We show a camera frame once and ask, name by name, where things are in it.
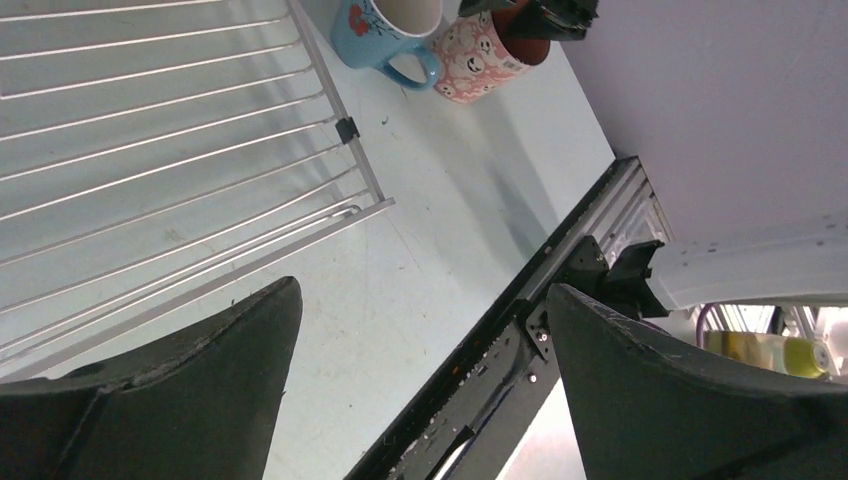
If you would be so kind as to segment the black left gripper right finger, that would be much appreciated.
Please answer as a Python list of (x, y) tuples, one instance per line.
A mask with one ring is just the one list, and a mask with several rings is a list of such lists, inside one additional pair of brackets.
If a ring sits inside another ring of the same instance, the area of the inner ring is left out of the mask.
[(590, 479), (843, 479), (847, 389), (749, 366), (566, 285), (546, 311)]

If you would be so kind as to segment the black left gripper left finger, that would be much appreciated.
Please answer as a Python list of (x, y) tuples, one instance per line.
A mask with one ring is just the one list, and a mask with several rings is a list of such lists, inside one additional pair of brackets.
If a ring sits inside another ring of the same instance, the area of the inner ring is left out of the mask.
[(282, 278), (62, 377), (1, 388), (5, 479), (259, 479), (303, 312)]

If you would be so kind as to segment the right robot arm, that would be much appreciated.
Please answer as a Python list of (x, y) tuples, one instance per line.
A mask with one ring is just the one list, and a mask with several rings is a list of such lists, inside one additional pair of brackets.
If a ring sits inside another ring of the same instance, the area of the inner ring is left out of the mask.
[(669, 241), (555, 274), (627, 316), (847, 303), (843, 1), (463, 1), (512, 47), (566, 53)]

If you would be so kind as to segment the pink ghost pattern mug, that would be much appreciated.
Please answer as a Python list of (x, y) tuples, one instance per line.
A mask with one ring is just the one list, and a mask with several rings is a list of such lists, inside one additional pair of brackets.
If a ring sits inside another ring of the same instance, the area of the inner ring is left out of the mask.
[(508, 38), (506, 32), (527, 1), (453, 21), (430, 44), (442, 71), (434, 90), (459, 104), (472, 103), (542, 64), (551, 50), (545, 39)]

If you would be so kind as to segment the light blue dotted mug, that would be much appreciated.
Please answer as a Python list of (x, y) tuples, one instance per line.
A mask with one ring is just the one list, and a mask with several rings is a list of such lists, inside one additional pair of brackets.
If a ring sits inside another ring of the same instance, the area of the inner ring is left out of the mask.
[[(406, 89), (427, 90), (440, 78), (442, 66), (424, 42), (440, 26), (442, 14), (441, 1), (343, 1), (331, 27), (330, 43), (350, 68), (371, 68)], [(419, 62), (423, 81), (409, 78), (392, 65), (394, 58), (406, 54)]]

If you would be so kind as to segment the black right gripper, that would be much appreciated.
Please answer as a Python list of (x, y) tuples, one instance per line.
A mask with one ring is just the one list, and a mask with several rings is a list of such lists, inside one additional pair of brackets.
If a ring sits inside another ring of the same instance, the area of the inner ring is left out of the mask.
[(597, 0), (499, 1), (462, 0), (457, 13), (470, 17), (484, 11), (513, 11), (506, 38), (582, 41), (598, 17)]

